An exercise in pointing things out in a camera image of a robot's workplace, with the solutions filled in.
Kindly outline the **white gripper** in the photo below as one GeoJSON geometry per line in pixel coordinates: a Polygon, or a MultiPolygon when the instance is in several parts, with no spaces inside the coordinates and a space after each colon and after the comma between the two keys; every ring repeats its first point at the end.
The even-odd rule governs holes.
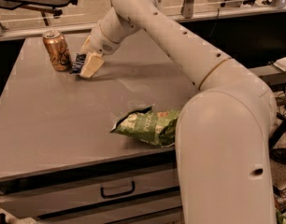
{"type": "Polygon", "coordinates": [[[79,54],[84,54],[85,57],[79,75],[84,78],[92,77],[104,64],[103,55],[114,53],[119,46],[120,44],[110,41],[102,33],[99,25],[94,26],[79,50],[79,54]]]}

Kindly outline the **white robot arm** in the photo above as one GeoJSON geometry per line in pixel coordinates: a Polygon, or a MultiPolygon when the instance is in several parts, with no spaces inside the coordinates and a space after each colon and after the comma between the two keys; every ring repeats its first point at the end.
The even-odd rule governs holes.
{"type": "Polygon", "coordinates": [[[113,53],[144,30],[197,89],[175,150],[185,224],[277,224],[268,138],[277,105],[249,69],[169,19],[156,0],[111,0],[83,52],[113,53]]]}

